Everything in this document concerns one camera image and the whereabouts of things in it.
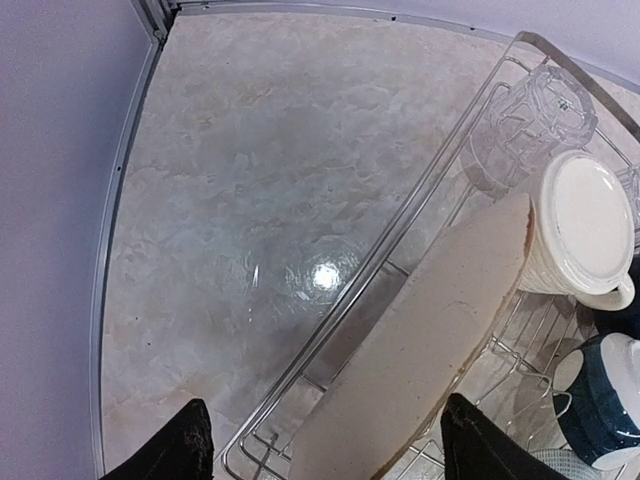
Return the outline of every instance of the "metal wire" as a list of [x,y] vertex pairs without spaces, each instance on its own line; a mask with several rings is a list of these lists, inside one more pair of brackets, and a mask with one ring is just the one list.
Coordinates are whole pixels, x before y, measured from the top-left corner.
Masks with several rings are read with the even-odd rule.
[[[550,61],[554,61],[561,67],[568,69],[578,81],[587,88],[594,99],[600,101],[600,103],[612,113],[614,118],[620,122],[621,127],[626,128],[640,142],[640,135],[635,135],[636,132],[640,131],[640,127],[635,124],[610,95],[584,73],[584,71],[577,67],[575,63],[559,52],[553,45],[535,34],[526,32],[519,34],[514,40],[514,43],[518,41],[526,42],[529,46],[538,48],[545,53],[545,57],[539,64],[547,64]],[[337,330],[338,326],[346,317],[346,314],[362,297],[381,267],[387,265],[405,277],[410,275],[410,271],[398,265],[398,263],[391,258],[393,251],[420,213],[425,208],[431,206],[430,202],[432,201],[434,192],[442,184],[442,181],[454,166],[458,154],[468,140],[473,128],[478,124],[491,98],[499,89],[510,88],[508,83],[497,80],[501,68],[505,64],[515,65],[522,70],[523,75],[528,75],[532,70],[532,68],[522,59],[518,58],[512,50],[515,50],[513,44],[507,49],[507,53],[500,59],[480,91],[475,95],[471,104],[456,123],[452,133],[436,154],[434,160],[429,164],[400,209],[387,225],[383,234],[372,247],[362,265],[359,267],[356,276],[343,289],[336,303],[320,323],[317,330],[314,331],[307,344],[305,344],[283,376],[276,382],[267,396],[256,407],[236,435],[234,435],[229,445],[223,449],[220,457],[221,464],[232,478],[236,480],[248,480],[240,476],[230,465],[229,452],[231,449],[235,449],[242,453],[242,455],[255,466],[256,473],[253,476],[254,480],[263,472],[266,472],[277,480],[287,480],[287,465],[291,457],[286,451],[289,448],[291,440],[286,443],[284,448],[277,448],[276,441],[278,438],[283,438],[284,436],[281,435],[278,437],[276,434],[267,441],[257,433],[260,426],[269,418],[278,405],[280,405],[284,395],[298,379],[304,380],[310,388],[317,390],[320,394],[326,392],[326,387],[305,373],[305,369]],[[596,135],[611,148],[612,155],[617,155],[625,164],[631,165],[629,157],[632,155],[623,153],[600,127],[596,130]],[[459,218],[460,212],[463,211],[469,198],[473,196],[475,191],[473,187],[474,182],[471,179],[470,183],[465,187],[453,205],[440,230],[434,236],[434,239],[437,239],[445,228],[455,223]],[[571,395],[566,392],[553,390],[550,370],[553,365],[553,360],[559,354],[561,345],[565,340],[574,339],[581,341],[584,339],[580,335],[580,328],[575,312],[570,312],[569,315],[563,315],[559,311],[554,310],[555,300],[554,297],[547,297],[542,300],[542,303],[539,304],[537,308],[527,311],[527,305],[533,301],[540,303],[540,297],[531,294],[517,294],[511,310],[504,315],[504,322],[501,323],[501,326],[490,336],[485,348],[479,355],[479,358],[484,357],[493,359],[496,362],[502,362],[501,365],[503,365],[503,367],[501,368],[505,369],[499,378],[487,382],[487,388],[477,394],[476,398],[473,399],[475,404],[481,409],[487,408],[491,403],[491,399],[513,397],[515,395],[514,383],[519,384],[525,379],[534,379],[537,382],[537,389],[531,394],[530,401],[523,407],[518,408],[503,427],[508,434],[511,433],[514,425],[521,417],[528,414],[541,414],[545,409],[550,408],[550,397],[552,395],[568,396],[567,406],[563,411],[557,415],[554,413],[549,421],[541,423],[539,426],[527,432],[524,441],[526,448],[530,448],[534,440],[540,437],[544,431],[555,428],[557,432],[559,432],[556,419],[569,408],[572,398]],[[542,353],[546,353],[547,350],[550,352],[548,358],[542,355]],[[537,364],[542,365],[542,367],[538,368],[536,366]],[[456,386],[462,385],[463,383],[463,376],[453,381],[453,385]],[[436,425],[436,422],[437,419],[434,419],[416,443],[409,447],[405,455],[405,460],[407,460],[408,463],[400,473],[394,477],[394,480],[401,480],[410,475],[416,475],[419,476],[419,478],[425,479],[432,478],[434,480],[443,477],[444,453],[440,445],[439,434],[435,432],[436,429],[432,428]],[[558,435],[558,438],[560,442],[556,447],[567,448],[567,444],[562,435]],[[249,443],[253,445],[253,450],[249,448]],[[429,453],[429,449],[435,451],[435,455]],[[270,464],[270,459],[276,457],[281,460],[283,464],[280,470],[276,470],[275,467]],[[424,476],[426,474],[423,471],[425,469],[425,463],[420,462],[419,460],[421,459],[426,461],[427,465],[431,466],[429,472],[432,473],[432,476]],[[623,472],[624,467],[616,473],[615,479],[619,479]]]

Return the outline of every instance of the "clear glass cup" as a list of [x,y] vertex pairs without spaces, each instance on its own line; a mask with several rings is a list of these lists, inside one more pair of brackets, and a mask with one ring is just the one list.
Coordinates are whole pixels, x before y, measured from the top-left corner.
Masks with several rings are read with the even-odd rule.
[[555,155],[586,145],[597,123],[582,85],[560,67],[541,65],[495,94],[461,161],[480,190],[501,198]]

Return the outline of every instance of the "metal wire rack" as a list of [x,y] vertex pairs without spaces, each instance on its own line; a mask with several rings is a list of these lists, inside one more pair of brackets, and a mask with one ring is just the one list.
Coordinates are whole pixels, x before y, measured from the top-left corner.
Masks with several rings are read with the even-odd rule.
[[[401,285],[410,275],[415,263],[396,258],[398,246],[407,232],[420,228],[428,217],[427,228],[422,232],[427,237],[428,251],[442,230],[491,203],[491,199],[474,187],[474,180],[464,175],[458,157],[491,98],[509,89],[537,65],[547,63],[567,69],[591,93],[600,123],[585,150],[609,161],[613,168],[621,171],[623,183],[627,181],[625,173],[634,164],[630,158],[640,154],[640,127],[599,84],[556,47],[537,34],[520,33],[341,291],[328,315],[223,449],[219,461],[228,475],[236,480],[287,479],[295,429],[330,383],[330,379],[314,378],[310,366],[349,321],[349,313],[358,308],[359,302],[367,301],[367,292],[377,278],[393,275],[401,278],[397,282]],[[550,400],[554,393],[551,378],[557,362],[593,333],[588,322],[576,314],[571,299],[519,293],[470,370],[464,377],[454,379],[452,387],[475,401],[524,448],[568,448]],[[332,378],[341,368],[333,372]],[[292,407],[295,401],[302,407]],[[296,412],[299,422],[290,422],[287,428],[274,427],[277,422],[273,419],[279,414],[286,417],[289,411]],[[443,451],[439,443],[436,421],[385,478],[442,478]],[[618,479],[624,471],[625,467],[611,472],[609,477]]]

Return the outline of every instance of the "dish rack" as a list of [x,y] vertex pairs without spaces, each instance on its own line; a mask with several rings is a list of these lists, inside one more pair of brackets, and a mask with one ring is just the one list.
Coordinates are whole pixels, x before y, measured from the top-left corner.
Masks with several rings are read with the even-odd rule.
[[[540,64],[565,68],[592,95],[600,122],[585,150],[620,171],[623,184],[630,181],[627,172],[634,165],[630,158],[639,158],[640,154],[640,127],[611,95],[551,43],[534,33],[518,34],[327,316],[222,450],[217,461],[228,475],[236,480],[287,479],[291,439],[297,425],[293,422],[279,431],[269,425],[279,409],[291,408],[289,397],[302,399],[302,420],[326,391],[330,382],[314,378],[310,366],[349,322],[348,314],[358,309],[376,278],[391,274],[406,279],[410,275],[415,265],[396,258],[407,232],[419,228],[428,218],[427,233],[423,233],[428,237],[428,251],[442,230],[492,203],[465,175],[459,155],[491,99]],[[592,334],[593,327],[576,314],[570,298],[518,293],[482,353],[463,377],[454,379],[452,388],[475,401],[521,446],[529,450],[568,448],[551,403],[551,376],[562,356]],[[438,424],[436,419],[385,479],[444,477]],[[611,472],[608,477],[618,479],[624,470]]]

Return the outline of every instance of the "beige marble surface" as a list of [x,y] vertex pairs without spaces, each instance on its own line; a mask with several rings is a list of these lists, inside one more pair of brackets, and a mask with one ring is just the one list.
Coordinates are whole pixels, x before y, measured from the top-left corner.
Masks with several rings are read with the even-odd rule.
[[[107,470],[193,396],[207,402],[216,446],[229,440],[504,48],[370,19],[178,18],[145,103],[113,244]],[[640,116],[635,94],[606,86]],[[409,232],[398,263],[418,261],[432,221]],[[317,378],[331,378],[402,281],[390,271],[376,278],[371,301],[312,366]],[[306,387],[298,397],[276,412],[279,428],[295,430],[317,400]]]

